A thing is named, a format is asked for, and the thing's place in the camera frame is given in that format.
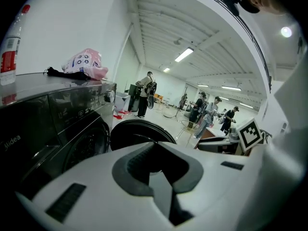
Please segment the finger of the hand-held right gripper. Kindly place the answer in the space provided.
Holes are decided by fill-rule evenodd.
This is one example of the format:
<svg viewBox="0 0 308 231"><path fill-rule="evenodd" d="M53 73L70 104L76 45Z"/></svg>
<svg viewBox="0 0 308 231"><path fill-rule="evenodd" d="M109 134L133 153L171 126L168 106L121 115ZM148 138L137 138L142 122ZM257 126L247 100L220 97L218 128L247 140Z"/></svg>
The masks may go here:
<svg viewBox="0 0 308 231"><path fill-rule="evenodd" d="M200 139L197 149L201 151L234 151L237 146L238 140L230 140L227 136L218 136Z"/></svg>

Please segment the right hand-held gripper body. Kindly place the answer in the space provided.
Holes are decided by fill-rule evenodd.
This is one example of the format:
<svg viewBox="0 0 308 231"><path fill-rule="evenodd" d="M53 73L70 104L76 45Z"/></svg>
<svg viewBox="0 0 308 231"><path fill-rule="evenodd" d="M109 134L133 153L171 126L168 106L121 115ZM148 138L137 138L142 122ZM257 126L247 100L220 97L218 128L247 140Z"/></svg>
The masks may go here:
<svg viewBox="0 0 308 231"><path fill-rule="evenodd" d="M268 144L272 135L258 127L254 118L238 127L230 127L226 132L228 144L219 145L218 153L249 156L258 144Z"/></svg>

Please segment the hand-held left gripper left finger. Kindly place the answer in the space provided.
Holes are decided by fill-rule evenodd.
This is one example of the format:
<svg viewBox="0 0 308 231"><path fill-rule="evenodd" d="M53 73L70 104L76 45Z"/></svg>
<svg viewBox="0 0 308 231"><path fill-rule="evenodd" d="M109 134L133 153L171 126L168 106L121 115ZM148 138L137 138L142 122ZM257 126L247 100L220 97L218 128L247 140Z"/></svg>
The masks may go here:
<svg viewBox="0 0 308 231"><path fill-rule="evenodd" d="M118 159L152 146L142 143L91 157L49 182L32 200L16 196L48 231L167 231L170 222L154 198L128 194L112 175Z"/></svg>

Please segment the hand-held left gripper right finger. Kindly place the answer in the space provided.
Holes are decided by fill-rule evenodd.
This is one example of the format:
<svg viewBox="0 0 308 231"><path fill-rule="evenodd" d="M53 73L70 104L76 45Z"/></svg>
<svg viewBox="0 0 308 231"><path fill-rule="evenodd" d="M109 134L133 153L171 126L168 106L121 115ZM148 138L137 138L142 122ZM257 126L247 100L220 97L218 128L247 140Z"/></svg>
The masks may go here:
<svg viewBox="0 0 308 231"><path fill-rule="evenodd" d="M168 218L155 231L244 231L256 180L256 154L218 154L159 142L155 163L171 185Z"/></svg>

